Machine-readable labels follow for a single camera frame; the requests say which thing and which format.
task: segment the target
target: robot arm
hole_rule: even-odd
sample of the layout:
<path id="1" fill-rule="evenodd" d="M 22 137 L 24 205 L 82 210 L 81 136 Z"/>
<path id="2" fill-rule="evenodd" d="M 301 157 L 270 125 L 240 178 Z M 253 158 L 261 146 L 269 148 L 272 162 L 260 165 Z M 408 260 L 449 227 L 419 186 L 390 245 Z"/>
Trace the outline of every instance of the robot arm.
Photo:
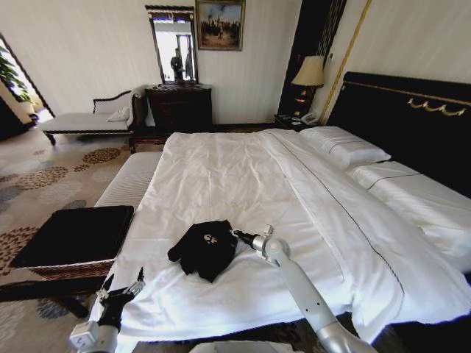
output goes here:
<path id="1" fill-rule="evenodd" d="M 121 329 L 121 314 L 124 305 L 131 302 L 144 288 L 144 269 L 131 286 L 108 292 L 114 275 L 105 281 L 98 291 L 98 298 L 104 310 L 98 322 L 89 321 L 75 326 L 70 335 L 77 353 L 114 353 Z"/>
<path id="2" fill-rule="evenodd" d="M 329 353 L 376 352 L 368 343 L 352 335 L 337 321 L 303 269 L 289 258 L 288 244 L 280 239 L 271 239 L 272 232 L 272 226 L 268 226 L 264 232 L 265 236 L 233 230 L 236 237 L 249 244 L 265 260 L 279 266 L 286 286 L 301 313 Z"/>

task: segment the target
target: gold headboard trim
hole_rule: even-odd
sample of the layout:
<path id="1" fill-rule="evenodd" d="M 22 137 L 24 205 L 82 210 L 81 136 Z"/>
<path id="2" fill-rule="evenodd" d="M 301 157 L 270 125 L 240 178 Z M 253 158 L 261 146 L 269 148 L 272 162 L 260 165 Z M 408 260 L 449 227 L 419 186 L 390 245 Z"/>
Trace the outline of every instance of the gold headboard trim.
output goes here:
<path id="1" fill-rule="evenodd" d="M 409 96 L 422 97 L 422 98 L 433 99 L 433 100 L 437 100 L 437 101 L 446 101 L 448 103 L 466 105 L 467 107 L 471 107 L 471 101 L 461 101 L 459 99 L 452 99 L 452 98 L 441 97 L 441 96 L 429 96 L 428 94 L 411 92 L 411 91 L 408 91 L 408 90 L 396 90 L 394 88 L 368 85 L 366 83 L 358 83 L 358 82 L 351 82 L 351 81 L 344 81 L 344 83 L 348 83 L 350 85 L 368 87 L 368 88 L 376 88 L 377 90 L 387 90 L 389 92 L 402 93 L 402 94 L 407 94 Z"/>
<path id="2" fill-rule="evenodd" d="M 410 107 L 414 108 L 414 109 L 424 108 L 426 111 L 431 112 L 431 113 L 439 111 L 439 112 L 442 112 L 442 114 L 446 115 L 446 116 L 455 116 L 455 115 L 460 116 L 460 115 L 463 115 L 464 112 L 466 111 L 466 108 L 463 108 L 463 109 L 457 110 L 455 112 L 449 112 L 447 110 L 447 105 L 446 104 L 443 104 L 443 105 L 441 105 L 440 107 L 437 107 L 437 108 L 432 108 L 432 107 L 428 106 L 428 101 L 424 101 L 421 104 L 415 104 L 413 98 L 410 98 L 408 100 L 407 104 Z"/>

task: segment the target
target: headboard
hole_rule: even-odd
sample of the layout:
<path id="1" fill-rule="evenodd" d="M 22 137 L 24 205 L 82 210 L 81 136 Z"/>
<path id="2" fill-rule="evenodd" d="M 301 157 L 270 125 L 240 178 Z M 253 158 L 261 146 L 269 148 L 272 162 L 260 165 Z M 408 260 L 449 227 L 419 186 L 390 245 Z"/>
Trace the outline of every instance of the headboard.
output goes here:
<path id="1" fill-rule="evenodd" d="M 327 125 L 471 197 L 471 85 L 347 72 Z"/>

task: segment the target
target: patterned carpet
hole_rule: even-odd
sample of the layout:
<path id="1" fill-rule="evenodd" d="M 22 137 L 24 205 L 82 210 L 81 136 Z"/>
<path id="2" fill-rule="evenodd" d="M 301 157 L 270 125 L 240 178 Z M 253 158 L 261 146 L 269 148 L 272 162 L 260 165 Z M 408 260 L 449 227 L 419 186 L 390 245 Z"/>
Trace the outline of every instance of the patterned carpet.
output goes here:
<path id="1" fill-rule="evenodd" d="M 58 135 L 56 139 L 53 147 L 42 132 L 31 129 L 0 142 L 0 285 L 40 279 L 8 264 L 55 210 L 94 206 L 130 155 L 125 137 Z M 137 150 L 159 148 L 140 145 Z M 93 298 L 81 300 L 90 304 Z M 348 315 L 342 320 L 353 329 Z M 46 299 L 0 303 L 0 352 L 71 352 L 68 335 L 79 322 Z M 217 338 L 229 339 L 271 340 L 290 343 L 304 352 L 324 352 L 304 320 Z M 134 352 L 183 353 L 198 342 L 139 343 Z M 376 348 L 379 352 L 407 352 L 392 329 L 384 332 Z"/>

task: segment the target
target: cream wall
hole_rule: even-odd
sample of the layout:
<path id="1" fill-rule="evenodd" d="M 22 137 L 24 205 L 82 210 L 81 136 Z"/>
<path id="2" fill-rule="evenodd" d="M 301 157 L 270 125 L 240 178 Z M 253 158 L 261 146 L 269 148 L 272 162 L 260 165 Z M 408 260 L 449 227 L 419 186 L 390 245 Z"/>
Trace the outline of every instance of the cream wall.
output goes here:
<path id="1" fill-rule="evenodd" d="M 321 112 L 366 0 L 348 0 L 311 110 Z M 372 0 L 342 73 L 412 76 L 471 83 L 471 1 Z M 330 113 L 341 81 L 330 103 Z"/>
<path id="2" fill-rule="evenodd" d="M 145 4 L 192 0 L 0 0 L 0 30 L 54 113 L 90 112 L 92 99 L 160 83 Z M 244 49 L 198 51 L 219 124 L 272 120 L 301 0 L 247 0 Z"/>

